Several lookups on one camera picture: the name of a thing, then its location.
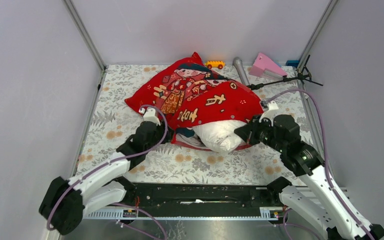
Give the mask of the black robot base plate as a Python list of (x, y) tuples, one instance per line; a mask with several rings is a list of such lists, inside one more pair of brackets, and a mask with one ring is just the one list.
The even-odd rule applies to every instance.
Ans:
[(280, 193), (292, 186), (284, 177), (268, 185), (209, 185), (171, 183), (128, 183), (121, 204), (146, 209), (180, 206), (235, 206), (280, 210)]

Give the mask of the white pillow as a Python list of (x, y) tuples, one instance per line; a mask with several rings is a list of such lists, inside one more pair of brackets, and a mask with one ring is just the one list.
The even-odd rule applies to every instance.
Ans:
[(240, 120), (220, 120), (192, 127), (203, 145), (217, 153), (230, 153), (245, 145), (245, 142), (234, 133), (244, 127)]

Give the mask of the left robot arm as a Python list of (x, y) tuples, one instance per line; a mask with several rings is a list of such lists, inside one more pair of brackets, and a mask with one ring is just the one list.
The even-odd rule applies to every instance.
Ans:
[(71, 233), (90, 212), (107, 205), (132, 204), (135, 192), (113, 179), (142, 163), (146, 155), (165, 143), (166, 121), (143, 121), (113, 155), (81, 175), (54, 178), (43, 197), (38, 212), (46, 219), (49, 231), (61, 235)]

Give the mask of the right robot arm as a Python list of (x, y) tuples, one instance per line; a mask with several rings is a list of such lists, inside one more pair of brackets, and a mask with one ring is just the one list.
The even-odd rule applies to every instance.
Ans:
[(350, 203), (317, 150), (302, 141), (295, 119), (281, 114), (269, 120), (256, 115), (252, 121), (234, 130), (245, 143), (263, 143), (280, 153), (283, 165), (311, 190), (320, 202), (315, 204), (284, 177), (267, 187), (267, 201), (273, 206), (284, 204), (310, 223), (325, 240), (380, 240), (384, 228), (367, 220)]

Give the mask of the red cartoon print pillowcase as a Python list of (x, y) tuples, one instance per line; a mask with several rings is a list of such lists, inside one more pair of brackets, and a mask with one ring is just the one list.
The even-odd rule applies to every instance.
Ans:
[(172, 144), (206, 148), (192, 127), (210, 122), (250, 122), (263, 113), (260, 98), (239, 81), (207, 68), (198, 53), (180, 59), (143, 84), (125, 103), (138, 112), (143, 105), (159, 109), (173, 131)]

